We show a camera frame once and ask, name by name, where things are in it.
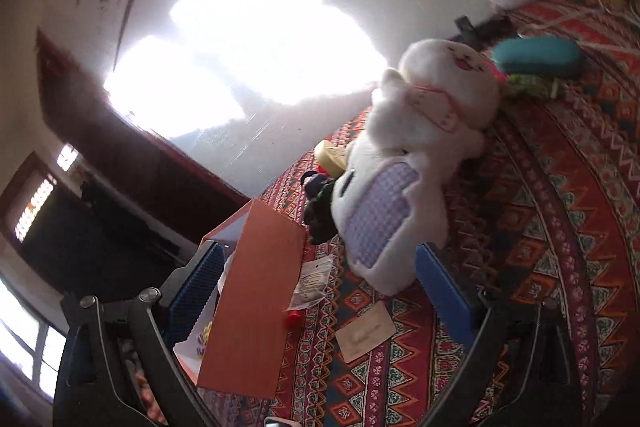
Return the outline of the black knitted glove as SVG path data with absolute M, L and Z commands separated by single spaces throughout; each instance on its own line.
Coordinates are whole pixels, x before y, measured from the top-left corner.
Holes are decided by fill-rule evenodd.
M 331 210 L 334 184 L 335 180 L 329 178 L 317 197 L 313 199 L 306 197 L 303 224 L 307 228 L 312 245 L 329 242 L 338 234 Z

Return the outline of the patterned ethnic tablecloth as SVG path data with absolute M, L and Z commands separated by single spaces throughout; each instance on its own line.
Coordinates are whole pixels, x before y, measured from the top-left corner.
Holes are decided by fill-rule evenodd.
M 575 348 L 589 426 L 639 421 L 639 22 L 603 0 L 540 0 L 511 14 L 523 34 L 585 47 L 579 77 L 556 98 L 511 98 L 487 132 L 484 155 L 446 188 L 456 267 L 518 303 L 554 298 Z M 393 338 L 355 362 L 337 329 L 378 301 L 349 271 L 339 241 L 307 246 L 332 256 L 329 292 L 288 337 L 269 401 L 203 395 L 225 426 L 269 415 L 305 426 L 415 426 L 463 358 L 423 289 L 387 300 Z

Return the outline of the white plush rabbit toy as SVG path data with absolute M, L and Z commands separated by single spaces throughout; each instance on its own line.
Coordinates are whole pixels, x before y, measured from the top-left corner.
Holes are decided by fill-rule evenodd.
M 415 42 L 384 72 L 331 199 L 349 268 L 378 293 L 413 283 L 421 244 L 445 246 L 444 187 L 483 153 L 499 104 L 488 61 L 463 43 Z

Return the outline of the blue figurine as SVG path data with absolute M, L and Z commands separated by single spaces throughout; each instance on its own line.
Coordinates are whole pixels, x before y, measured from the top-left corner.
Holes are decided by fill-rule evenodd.
M 299 180 L 300 186 L 308 199 L 317 197 L 328 181 L 329 178 L 325 174 L 314 170 L 306 171 Z

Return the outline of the green pea snack packet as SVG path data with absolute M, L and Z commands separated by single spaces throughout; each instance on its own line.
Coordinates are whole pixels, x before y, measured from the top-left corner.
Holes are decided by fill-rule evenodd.
M 502 94 L 508 98 L 530 96 L 540 101 L 550 101 L 555 100 L 559 92 L 560 85 L 556 78 L 529 74 L 511 74 L 502 86 Z

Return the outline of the teal glasses case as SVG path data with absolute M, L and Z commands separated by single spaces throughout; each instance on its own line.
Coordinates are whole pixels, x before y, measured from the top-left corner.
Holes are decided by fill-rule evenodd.
M 492 49 L 492 60 L 506 75 L 570 78 L 582 70 L 582 50 L 560 37 L 513 38 Z

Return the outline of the beige adhesive bandage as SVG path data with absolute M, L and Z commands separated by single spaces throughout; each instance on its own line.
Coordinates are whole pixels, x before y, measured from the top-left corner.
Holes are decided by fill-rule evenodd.
M 385 303 L 378 301 L 358 319 L 335 333 L 345 363 L 352 363 L 395 335 L 396 329 Z

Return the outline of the black remote control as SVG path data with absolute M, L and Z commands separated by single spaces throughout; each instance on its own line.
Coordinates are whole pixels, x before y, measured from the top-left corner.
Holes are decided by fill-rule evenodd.
M 471 23 L 466 15 L 462 15 L 454 20 L 458 33 L 451 37 L 452 41 L 461 42 L 473 49 L 481 50 L 491 39 L 508 34 L 512 30 L 510 18 L 504 15 L 497 15 L 485 20 L 477 26 Z

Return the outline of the beige masking tape roll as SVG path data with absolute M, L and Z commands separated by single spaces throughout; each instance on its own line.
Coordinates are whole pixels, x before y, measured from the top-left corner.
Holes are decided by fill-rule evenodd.
M 346 171 L 349 150 L 349 145 L 338 146 L 322 140 L 314 148 L 314 160 L 328 176 L 339 178 Z

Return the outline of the pink crochet flower pot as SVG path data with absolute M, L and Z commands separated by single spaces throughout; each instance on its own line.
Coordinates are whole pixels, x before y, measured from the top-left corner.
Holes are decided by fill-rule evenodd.
M 198 337 L 196 337 L 196 354 L 198 358 L 201 360 L 204 358 L 207 343 L 209 340 L 210 331 L 212 330 L 213 322 L 209 321 L 201 332 L 198 333 Z

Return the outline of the packaged bun wrapper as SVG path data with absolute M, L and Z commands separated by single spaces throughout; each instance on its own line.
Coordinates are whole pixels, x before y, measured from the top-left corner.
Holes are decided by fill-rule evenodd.
M 326 288 L 334 265 L 332 255 L 304 262 L 293 291 L 288 311 L 302 311 L 318 305 L 326 297 Z

